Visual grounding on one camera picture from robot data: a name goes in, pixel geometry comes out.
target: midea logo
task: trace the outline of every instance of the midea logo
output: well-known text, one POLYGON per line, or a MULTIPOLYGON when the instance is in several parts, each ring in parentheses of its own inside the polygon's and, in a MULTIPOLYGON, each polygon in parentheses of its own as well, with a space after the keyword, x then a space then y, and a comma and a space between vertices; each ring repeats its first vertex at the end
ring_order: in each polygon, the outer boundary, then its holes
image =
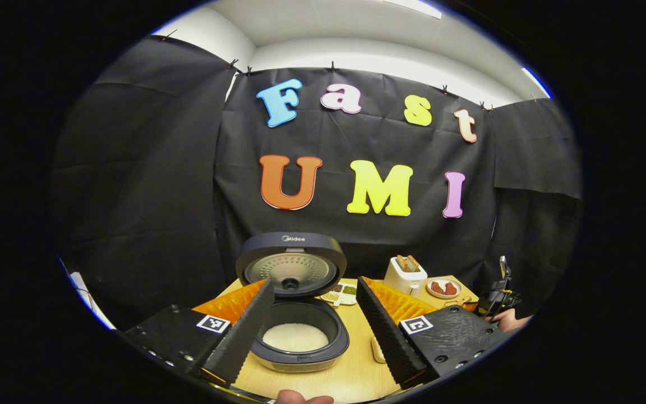
POLYGON ((306 240, 303 237, 291 237, 291 236, 288 236, 288 235, 285 235, 285 236, 281 237, 280 239, 283 240, 283 241, 305 241, 306 240))

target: finger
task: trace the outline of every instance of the finger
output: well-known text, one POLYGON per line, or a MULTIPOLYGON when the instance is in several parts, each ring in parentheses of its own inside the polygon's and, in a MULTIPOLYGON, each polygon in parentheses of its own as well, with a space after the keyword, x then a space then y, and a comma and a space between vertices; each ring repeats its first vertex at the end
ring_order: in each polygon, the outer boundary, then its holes
POLYGON ((306 401, 306 404, 333 404, 333 397, 318 396, 306 401))
POLYGON ((303 398, 302 394, 292 389, 282 389, 276 398, 277 404, 305 404, 305 402, 306 399, 303 398))

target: small bowl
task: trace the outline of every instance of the small bowl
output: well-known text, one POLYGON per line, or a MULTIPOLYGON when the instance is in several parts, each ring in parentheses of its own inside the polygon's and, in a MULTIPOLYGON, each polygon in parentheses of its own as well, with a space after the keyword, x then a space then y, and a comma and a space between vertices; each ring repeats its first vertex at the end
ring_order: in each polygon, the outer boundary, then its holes
POLYGON ((438 278, 430 278, 428 279, 426 285, 428 287, 428 292, 430 292, 431 295, 440 297, 441 299, 453 299, 453 297, 460 296, 460 293, 462 293, 462 284, 460 284, 460 282, 456 281, 455 279, 446 278, 444 276, 440 276, 438 278), (441 293, 433 291, 433 282, 438 282, 439 286, 442 287, 443 290, 445 290, 446 284, 452 283, 453 286, 457 289, 457 293, 454 295, 443 295, 441 293))

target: rice cooker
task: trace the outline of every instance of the rice cooker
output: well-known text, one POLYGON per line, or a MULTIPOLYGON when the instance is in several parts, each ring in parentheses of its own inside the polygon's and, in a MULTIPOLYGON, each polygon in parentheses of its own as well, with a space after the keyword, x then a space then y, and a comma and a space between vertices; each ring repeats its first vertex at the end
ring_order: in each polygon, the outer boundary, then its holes
POLYGON ((263 366, 285 373, 318 371, 333 366, 348 349, 348 331, 340 317, 330 304, 315 299, 338 284, 346 264, 338 242, 318 233, 261 233, 243 243, 236 261, 241 283, 270 278, 276 296, 251 347, 263 366), (328 344, 310 351, 286 351, 264 342, 272 327, 291 323, 318 328, 328 344))

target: ceiling light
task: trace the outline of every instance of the ceiling light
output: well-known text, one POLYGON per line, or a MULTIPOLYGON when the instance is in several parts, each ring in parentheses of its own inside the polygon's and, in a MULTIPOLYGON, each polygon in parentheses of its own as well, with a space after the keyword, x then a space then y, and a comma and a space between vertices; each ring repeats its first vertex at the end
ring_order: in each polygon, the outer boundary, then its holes
POLYGON ((393 3, 398 6, 403 6, 410 8, 411 10, 420 11, 432 17, 440 18, 443 16, 443 13, 436 10, 434 7, 427 5, 426 3, 420 2, 419 0, 383 0, 385 3, 393 3))
POLYGON ((540 81, 538 81, 538 79, 536 79, 535 76, 533 76, 533 74, 530 71, 528 71, 527 67, 523 67, 523 72, 524 72, 524 74, 528 75, 528 77, 530 77, 530 79, 533 80, 535 82, 535 84, 537 84, 538 87, 540 87, 541 90, 543 90, 543 92, 545 93, 545 95, 549 99, 552 98, 550 93, 547 92, 547 90, 545 89, 545 87, 543 87, 543 85, 540 83, 540 81))

